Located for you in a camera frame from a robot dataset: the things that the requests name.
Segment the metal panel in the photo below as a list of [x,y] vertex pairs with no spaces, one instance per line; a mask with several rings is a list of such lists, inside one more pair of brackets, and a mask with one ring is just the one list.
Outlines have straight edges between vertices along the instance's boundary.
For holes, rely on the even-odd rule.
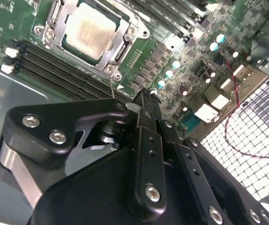
[[[0,72],[0,134],[6,112],[19,105],[57,103],[62,100],[25,81]],[[0,222],[26,224],[32,209],[25,196],[0,181]]]

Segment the capacitor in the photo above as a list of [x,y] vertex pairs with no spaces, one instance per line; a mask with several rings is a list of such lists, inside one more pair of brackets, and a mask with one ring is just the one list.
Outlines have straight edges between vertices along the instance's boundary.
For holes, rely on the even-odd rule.
[[227,51],[230,55],[232,55],[234,58],[238,57],[239,52],[234,50],[233,48],[229,48]]
[[163,88],[166,85],[166,82],[163,79],[159,79],[157,84],[160,88]]
[[186,105],[185,102],[181,102],[180,103],[180,106],[181,106],[181,109],[182,109],[183,112],[188,111],[188,106]]
[[205,83],[209,83],[210,82],[210,77],[206,73],[203,74],[201,78],[203,79],[203,81]]
[[219,34],[216,38],[217,43],[221,44],[225,41],[225,35],[224,34]]
[[218,45],[217,42],[213,42],[213,43],[211,43],[210,46],[209,46],[209,49],[210,49],[212,52],[218,50],[218,48],[219,48],[219,45]]
[[186,95],[187,95],[187,88],[186,88],[185,86],[181,85],[181,86],[179,87],[179,90],[180,90],[180,92],[181,92],[181,94],[182,94],[183,96],[186,96]]
[[171,66],[173,69],[178,69],[178,68],[180,68],[180,62],[178,60],[172,60]]
[[165,70],[164,74],[170,79],[173,77],[173,71],[171,69]]
[[247,52],[242,52],[241,56],[246,59],[247,61],[251,61],[252,60],[252,56],[250,54],[248,54]]
[[215,77],[216,76],[216,73],[211,68],[208,68],[207,72],[208,72],[208,75],[210,77]]

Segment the cable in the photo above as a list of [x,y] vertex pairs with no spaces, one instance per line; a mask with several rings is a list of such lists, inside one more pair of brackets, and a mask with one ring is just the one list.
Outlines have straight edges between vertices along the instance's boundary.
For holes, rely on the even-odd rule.
[[234,93],[235,93],[235,96],[236,96],[236,101],[237,101],[237,106],[236,108],[230,113],[230,115],[227,117],[226,119],[226,122],[225,122],[225,126],[224,126],[224,139],[226,141],[226,143],[232,147],[233,150],[235,150],[236,152],[239,152],[241,153],[243,156],[250,156],[252,158],[269,158],[269,155],[266,155],[266,156],[259,156],[259,155],[252,155],[250,153],[247,153],[247,152],[242,152],[240,150],[238,150],[235,146],[233,146],[228,137],[227,137],[227,129],[228,129],[228,125],[229,125],[229,119],[232,117],[232,115],[236,112],[236,110],[239,108],[240,106],[240,101],[239,101],[239,94],[238,94],[238,85],[237,85],[237,81],[236,81],[236,78],[233,74],[233,71],[232,71],[232,68],[229,64],[228,61],[225,61],[226,62],[226,65],[227,65],[227,68],[228,70],[231,72],[232,74],[232,80],[233,80],[233,84],[234,84]]
[[112,98],[115,98],[115,92],[114,88],[112,87],[112,78],[110,77],[110,86],[111,86],[111,91],[112,91]]

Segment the chip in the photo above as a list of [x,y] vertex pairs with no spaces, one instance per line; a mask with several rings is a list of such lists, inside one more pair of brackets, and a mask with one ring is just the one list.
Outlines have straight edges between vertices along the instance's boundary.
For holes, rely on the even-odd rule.
[[141,68],[140,70],[140,75],[143,77],[147,77],[150,74],[150,71],[144,67]]
[[144,65],[146,68],[148,68],[148,69],[150,69],[150,70],[152,70],[153,68],[154,68],[154,66],[155,66],[155,63],[154,62],[152,62],[151,60],[146,60],[146,62],[145,62],[145,65]]
[[130,84],[130,87],[131,87],[135,92],[138,92],[139,89],[140,89],[140,86],[139,86],[137,83],[135,83],[135,82],[132,82],[132,83]]
[[139,85],[142,85],[145,81],[145,78],[144,77],[141,77],[140,75],[137,75],[135,77],[135,81],[139,84]]
[[95,60],[112,47],[116,24],[85,3],[68,17],[66,25],[67,44]]
[[150,58],[154,61],[154,62],[158,62],[159,59],[161,58],[161,55],[159,53],[157,53],[156,51],[154,51],[151,55]]

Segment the red wire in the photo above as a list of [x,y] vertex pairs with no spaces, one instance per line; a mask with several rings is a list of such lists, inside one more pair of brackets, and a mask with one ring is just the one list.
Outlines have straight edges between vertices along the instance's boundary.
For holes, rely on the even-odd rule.
[[232,111],[232,113],[230,113],[230,115],[227,117],[227,120],[225,122],[225,126],[224,126],[224,139],[226,141],[226,143],[232,147],[233,150],[235,150],[236,152],[239,152],[241,153],[243,156],[250,156],[252,158],[269,158],[269,155],[266,155],[266,156],[259,156],[259,155],[252,155],[250,153],[247,153],[247,152],[242,152],[240,150],[238,150],[235,146],[233,146],[228,137],[227,137],[227,129],[228,129],[228,124],[229,124],[229,119],[232,117],[232,115],[236,112],[236,110],[239,108],[239,105],[240,105],[240,102],[239,102],[239,94],[238,94],[238,85],[237,85],[237,81],[236,81],[236,78],[233,74],[233,71],[232,71],[232,68],[229,64],[229,62],[226,62],[226,65],[227,65],[227,68],[229,69],[229,71],[231,72],[232,74],[232,80],[233,80],[233,83],[234,83],[234,93],[236,95],[236,100],[237,100],[237,106],[236,108]]

